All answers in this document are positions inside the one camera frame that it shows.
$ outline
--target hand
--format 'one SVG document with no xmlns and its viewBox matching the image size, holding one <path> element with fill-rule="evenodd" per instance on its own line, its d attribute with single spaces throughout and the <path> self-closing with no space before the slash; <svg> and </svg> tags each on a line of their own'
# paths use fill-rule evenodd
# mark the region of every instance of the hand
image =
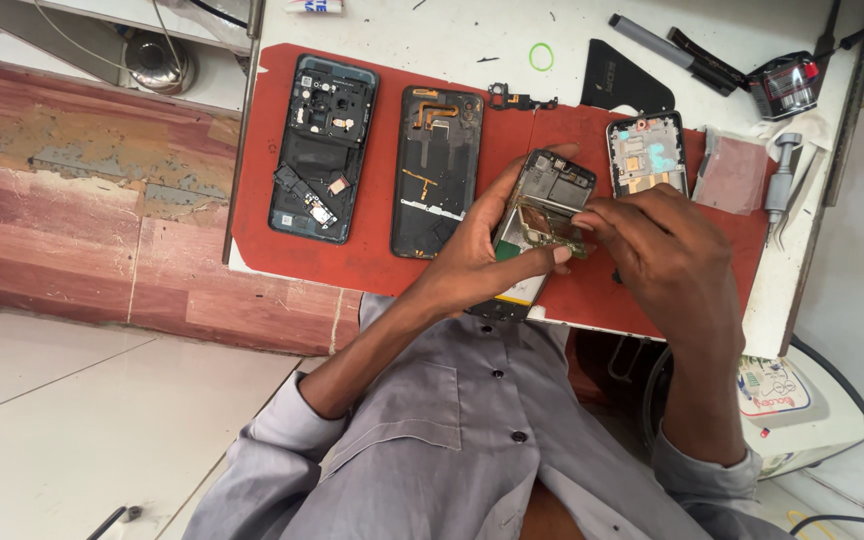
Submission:
<svg viewBox="0 0 864 540">
<path fill-rule="evenodd" d="M 725 233 L 667 183 L 585 207 L 572 223 L 606 246 L 677 361 L 737 361 L 745 336 Z M 735 364 L 726 365 L 734 377 Z"/>
<path fill-rule="evenodd" d="M 579 154 L 579 145 L 575 143 L 546 149 L 567 160 Z M 569 273 L 565 262 L 572 252 L 563 246 L 532 248 L 496 262 L 492 230 L 505 214 L 506 201 L 524 164 L 524 155 L 509 163 L 475 201 L 435 259 L 402 293 L 402 302 L 414 304 L 431 318 L 458 316 L 466 308 L 485 302 L 527 278 L 553 270 Z"/>
</svg>

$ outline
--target wooden-pattern floor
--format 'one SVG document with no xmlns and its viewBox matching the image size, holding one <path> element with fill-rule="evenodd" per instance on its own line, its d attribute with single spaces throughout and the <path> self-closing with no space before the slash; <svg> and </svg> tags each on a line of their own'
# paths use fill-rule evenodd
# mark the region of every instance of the wooden-pattern floor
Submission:
<svg viewBox="0 0 864 540">
<path fill-rule="evenodd" d="M 306 355 L 360 293 L 220 262 L 238 123 L 0 69 L 0 305 Z"/>
</svg>

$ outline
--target person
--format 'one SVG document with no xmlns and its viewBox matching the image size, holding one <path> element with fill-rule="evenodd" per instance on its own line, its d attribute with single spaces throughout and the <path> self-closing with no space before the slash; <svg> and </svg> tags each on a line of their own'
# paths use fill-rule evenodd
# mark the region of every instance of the person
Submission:
<svg viewBox="0 0 864 540">
<path fill-rule="evenodd" d="M 789 537 L 754 517 L 762 459 L 739 424 L 731 247 L 674 188 L 592 198 L 572 218 L 675 358 L 654 478 L 576 400 L 567 326 L 463 314 L 525 278 L 569 272 L 562 246 L 496 262 L 492 229 L 524 160 L 397 299 L 363 297 L 354 341 L 292 374 L 240 431 L 184 540 Z"/>
</svg>

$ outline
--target smartphone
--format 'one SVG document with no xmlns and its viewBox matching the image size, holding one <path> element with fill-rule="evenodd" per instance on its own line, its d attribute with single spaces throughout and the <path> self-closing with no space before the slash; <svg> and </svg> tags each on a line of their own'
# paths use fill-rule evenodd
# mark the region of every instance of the smartphone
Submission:
<svg viewBox="0 0 864 540">
<path fill-rule="evenodd" d="M 332 244 L 349 238 L 377 91 L 371 69 L 298 57 L 272 173 L 273 231 Z"/>
<path fill-rule="evenodd" d="M 475 199 L 484 100 L 423 86 L 402 91 L 389 250 L 433 259 Z"/>
<path fill-rule="evenodd" d="M 689 196 L 682 117 L 677 111 L 615 120 L 606 127 L 606 140 L 616 199 L 658 184 Z"/>
<path fill-rule="evenodd" d="M 571 217 L 582 212 L 595 189 L 595 180 L 593 171 L 548 150 L 537 148 L 529 153 L 492 236 L 495 259 L 505 261 L 550 244 L 565 246 L 573 257 L 585 259 L 586 243 Z M 542 294 L 547 279 L 548 275 L 523 279 L 465 313 L 521 323 Z"/>
</svg>

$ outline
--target shirt sleeve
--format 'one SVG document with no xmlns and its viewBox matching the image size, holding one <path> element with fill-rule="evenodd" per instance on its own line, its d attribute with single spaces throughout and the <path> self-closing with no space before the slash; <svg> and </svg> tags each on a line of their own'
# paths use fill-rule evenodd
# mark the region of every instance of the shirt sleeve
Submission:
<svg viewBox="0 0 864 540">
<path fill-rule="evenodd" d="M 279 538 L 319 481 L 319 463 L 346 419 L 325 420 L 299 392 L 294 372 L 228 447 L 228 469 L 205 493 L 183 540 Z"/>
<path fill-rule="evenodd" d="M 725 467 L 685 455 L 661 429 L 652 452 L 655 479 L 715 540 L 780 540 L 788 532 L 758 517 L 756 482 L 762 458 L 746 447 L 742 461 Z"/>
</svg>

